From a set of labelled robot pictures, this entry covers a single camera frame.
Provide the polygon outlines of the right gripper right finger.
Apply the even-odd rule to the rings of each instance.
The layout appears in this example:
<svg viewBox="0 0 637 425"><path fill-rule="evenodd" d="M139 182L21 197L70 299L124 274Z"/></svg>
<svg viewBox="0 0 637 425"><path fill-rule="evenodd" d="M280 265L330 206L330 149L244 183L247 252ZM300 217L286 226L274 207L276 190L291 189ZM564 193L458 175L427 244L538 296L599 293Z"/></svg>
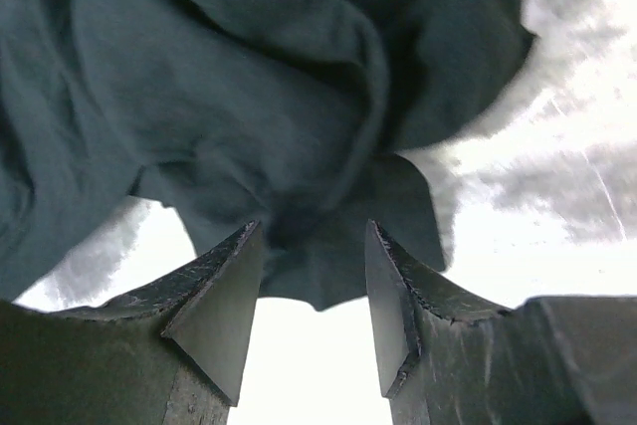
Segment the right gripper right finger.
<svg viewBox="0 0 637 425"><path fill-rule="evenodd" d="M636 301L536 297L513 310L365 238L383 397L396 424L632 424Z"/></svg>

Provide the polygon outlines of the black t shirt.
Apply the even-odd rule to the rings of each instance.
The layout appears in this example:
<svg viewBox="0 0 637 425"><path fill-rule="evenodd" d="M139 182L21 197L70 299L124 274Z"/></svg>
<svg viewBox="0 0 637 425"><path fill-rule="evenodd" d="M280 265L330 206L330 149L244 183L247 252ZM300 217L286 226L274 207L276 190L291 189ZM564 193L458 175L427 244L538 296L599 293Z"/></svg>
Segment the black t shirt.
<svg viewBox="0 0 637 425"><path fill-rule="evenodd" d="M198 254L257 220L261 295L362 297L378 221L444 271L402 157L456 134L523 65L522 0L1 0L1 296L128 196Z"/></svg>

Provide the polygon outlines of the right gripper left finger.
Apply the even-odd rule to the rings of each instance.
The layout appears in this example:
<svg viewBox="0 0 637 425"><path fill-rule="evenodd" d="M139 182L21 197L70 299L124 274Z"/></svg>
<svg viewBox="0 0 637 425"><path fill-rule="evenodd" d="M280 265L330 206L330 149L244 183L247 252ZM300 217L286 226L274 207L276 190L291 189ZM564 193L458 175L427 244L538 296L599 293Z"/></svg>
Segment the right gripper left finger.
<svg viewBox="0 0 637 425"><path fill-rule="evenodd" d="M1 306L5 424L224 424L239 401L263 270L249 223L106 302Z"/></svg>

